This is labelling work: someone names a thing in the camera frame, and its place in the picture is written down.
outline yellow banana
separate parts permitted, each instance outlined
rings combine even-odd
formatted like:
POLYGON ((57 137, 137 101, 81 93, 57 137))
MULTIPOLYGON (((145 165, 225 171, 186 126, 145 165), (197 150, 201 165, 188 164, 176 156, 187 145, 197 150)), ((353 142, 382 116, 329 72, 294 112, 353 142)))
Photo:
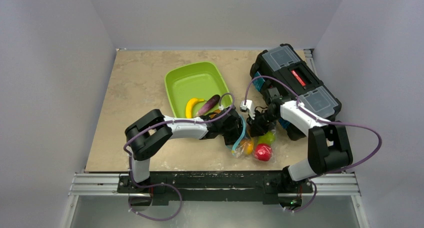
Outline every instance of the yellow banana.
POLYGON ((192 110, 193 107, 199 103, 199 102, 204 102, 204 99, 198 99, 198 98, 191 98, 188 102, 187 105, 185 106, 185 118, 193 118, 192 115, 192 110))

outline beige table surface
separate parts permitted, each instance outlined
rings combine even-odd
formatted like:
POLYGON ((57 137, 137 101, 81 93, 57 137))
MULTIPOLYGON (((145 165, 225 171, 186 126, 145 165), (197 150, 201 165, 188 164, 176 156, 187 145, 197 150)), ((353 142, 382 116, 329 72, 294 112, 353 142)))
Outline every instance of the beige table surface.
MULTIPOLYGON (((124 172, 128 157, 123 151, 124 130, 152 109, 173 117, 165 90, 167 72, 190 63, 210 61, 218 67, 239 105, 251 77, 249 71, 261 50, 118 51, 110 75, 86 172, 124 172)), ((303 51, 297 51, 304 60, 303 51)), ((264 106, 253 85, 248 99, 264 106)), ((268 162, 252 156, 235 158, 224 139, 172 139, 151 158, 151 171, 239 171, 279 170, 306 158, 307 139, 291 141, 277 125, 277 140, 268 162)))

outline red fruit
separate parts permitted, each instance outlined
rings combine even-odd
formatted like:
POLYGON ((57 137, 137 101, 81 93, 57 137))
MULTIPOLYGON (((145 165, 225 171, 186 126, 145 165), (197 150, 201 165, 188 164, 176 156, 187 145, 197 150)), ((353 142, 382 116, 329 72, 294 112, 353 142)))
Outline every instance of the red fruit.
POLYGON ((260 161, 267 162, 273 156, 273 150, 267 144, 258 144, 254 150, 254 157, 260 161))

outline green fruit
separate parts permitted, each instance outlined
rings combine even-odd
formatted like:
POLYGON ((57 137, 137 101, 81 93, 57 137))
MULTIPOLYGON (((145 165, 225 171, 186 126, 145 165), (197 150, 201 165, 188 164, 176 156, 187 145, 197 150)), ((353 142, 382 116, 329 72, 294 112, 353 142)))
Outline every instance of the green fruit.
POLYGON ((268 131, 266 134, 259 136, 257 139, 258 144, 271 145, 276 141, 276 135, 272 131, 268 131))

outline eggplant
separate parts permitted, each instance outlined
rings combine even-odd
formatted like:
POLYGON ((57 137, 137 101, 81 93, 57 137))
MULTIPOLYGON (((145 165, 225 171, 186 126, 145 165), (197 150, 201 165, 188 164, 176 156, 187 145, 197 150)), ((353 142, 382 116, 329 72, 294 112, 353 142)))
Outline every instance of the eggplant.
POLYGON ((194 117, 198 117, 198 116, 202 116, 206 113, 208 113, 208 111, 212 110, 212 108, 214 108, 214 106, 216 104, 218 104, 218 102, 220 102, 220 98, 221 96, 219 94, 216 94, 214 96, 212 96, 208 101, 206 101, 206 103, 198 110, 198 112, 196 112, 196 114, 194 115, 194 117))

